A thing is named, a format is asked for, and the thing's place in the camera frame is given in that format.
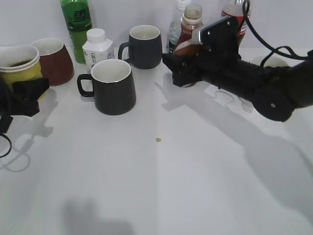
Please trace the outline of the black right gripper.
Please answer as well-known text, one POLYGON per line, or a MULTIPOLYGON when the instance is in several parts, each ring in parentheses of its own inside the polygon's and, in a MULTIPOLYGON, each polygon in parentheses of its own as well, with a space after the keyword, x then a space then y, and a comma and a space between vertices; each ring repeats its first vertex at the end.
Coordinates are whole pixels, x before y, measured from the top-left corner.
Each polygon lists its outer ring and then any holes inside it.
POLYGON ((163 64, 172 72, 173 84, 190 87, 205 75, 215 73, 232 59, 239 58, 239 21, 224 16, 192 31, 191 39, 178 45, 183 54, 162 54, 163 64))

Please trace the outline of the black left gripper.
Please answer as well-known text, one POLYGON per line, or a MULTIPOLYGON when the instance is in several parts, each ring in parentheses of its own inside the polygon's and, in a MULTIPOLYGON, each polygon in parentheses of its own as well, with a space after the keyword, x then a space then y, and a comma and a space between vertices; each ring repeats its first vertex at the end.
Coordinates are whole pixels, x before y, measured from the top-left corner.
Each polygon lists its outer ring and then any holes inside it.
POLYGON ((32 117, 39 109, 38 99, 49 88, 49 80, 41 77, 12 84, 13 92, 9 101, 9 114, 32 117))

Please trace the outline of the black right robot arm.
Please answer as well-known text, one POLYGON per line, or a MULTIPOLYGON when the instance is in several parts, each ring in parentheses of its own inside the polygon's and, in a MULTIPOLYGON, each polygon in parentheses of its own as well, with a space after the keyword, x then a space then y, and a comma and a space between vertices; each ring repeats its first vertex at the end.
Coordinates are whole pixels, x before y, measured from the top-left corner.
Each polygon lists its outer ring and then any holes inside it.
POLYGON ((173 83, 183 87, 205 81, 251 102, 264 117, 284 122, 293 111, 313 104, 313 55, 295 66, 271 67, 244 61, 236 36, 239 22, 225 16, 192 32, 182 47, 199 46, 193 56, 163 54, 173 83))

